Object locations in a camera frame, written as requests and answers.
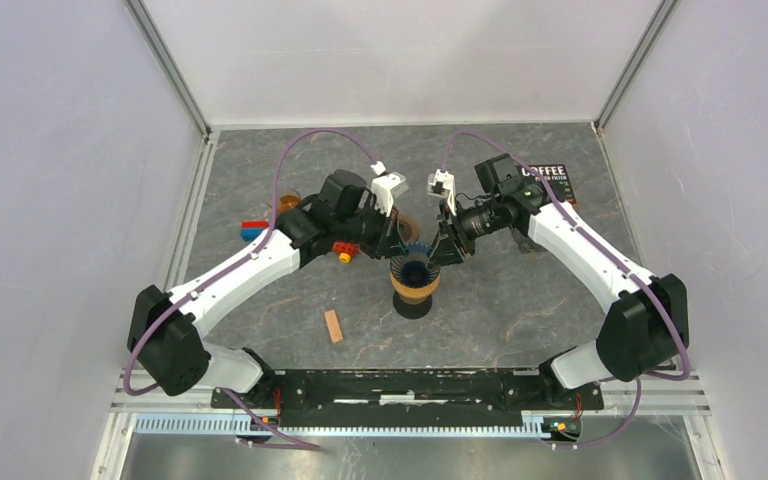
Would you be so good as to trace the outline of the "blue ribbed plastic dripper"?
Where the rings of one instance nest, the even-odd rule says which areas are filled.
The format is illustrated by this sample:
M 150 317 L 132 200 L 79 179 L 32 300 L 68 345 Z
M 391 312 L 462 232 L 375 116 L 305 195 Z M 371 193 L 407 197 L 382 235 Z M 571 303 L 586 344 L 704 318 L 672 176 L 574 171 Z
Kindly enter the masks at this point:
M 407 254 L 390 259 L 390 273 L 396 281 L 409 288 L 429 286 L 440 275 L 440 267 L 430 262 L 432 247 L 424 242 L 406 245 Z

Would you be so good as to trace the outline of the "light wooden ring holder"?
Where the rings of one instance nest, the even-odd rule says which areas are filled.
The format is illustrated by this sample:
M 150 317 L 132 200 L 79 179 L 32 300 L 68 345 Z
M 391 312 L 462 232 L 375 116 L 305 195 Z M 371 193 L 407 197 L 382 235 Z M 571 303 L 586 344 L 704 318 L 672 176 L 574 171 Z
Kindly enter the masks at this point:
M 393 274 L 390 281 L 394 287 L 395 298 L 408 305 L 418 305 L 429 300 L 440 284 L 441 277 L 436 276 L 427 285 L 412 287 L 402 283 Z

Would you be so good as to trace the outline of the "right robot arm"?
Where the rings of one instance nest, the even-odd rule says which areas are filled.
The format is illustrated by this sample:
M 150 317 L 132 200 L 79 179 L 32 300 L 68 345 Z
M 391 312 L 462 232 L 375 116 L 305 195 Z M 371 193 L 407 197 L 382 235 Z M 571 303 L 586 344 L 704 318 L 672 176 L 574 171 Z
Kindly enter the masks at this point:
M 428 178 L 440 198 L 438 233 L 430 262 L 448 266 L 476 252 L 479 238 L 509 229 L 558 259 L 593 295 L 605 313 L 597 337 L 543 362 L 537 392 L 551 408 L 572 401 L 586 384 L 630 382 L 655 375 L 659 365 L 679 357 L 690 374 L 687 289 L 674 274 L 656 276 L 607 243 L 536 169 L 502 154 L 476 166 L 483 193 L 469 208 L 456 199 L 453 174 Z

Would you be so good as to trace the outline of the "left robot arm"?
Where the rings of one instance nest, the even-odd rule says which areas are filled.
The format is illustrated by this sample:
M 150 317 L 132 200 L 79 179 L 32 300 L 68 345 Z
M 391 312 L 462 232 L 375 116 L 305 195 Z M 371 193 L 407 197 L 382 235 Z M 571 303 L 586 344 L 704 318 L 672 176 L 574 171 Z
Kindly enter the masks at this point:
M 274 394 L 265 363 L 249 349 L 206 342 L 232 310 L 269 284 L 352 243 L 372 259 L 405 253 L 398 232 L 396 198 L 408 189 L 405 177 L 384 172 L 367 183 L 337 170 L 319 193 L 305 197 L 273 221 L 247 247 L 201 276 L 163 291 L 150 285 L 138 293 L 127 347 L 129 363 L 140 364 L 153 387 L 177 396 L 197 385 L 225 387 L 250 407 Z

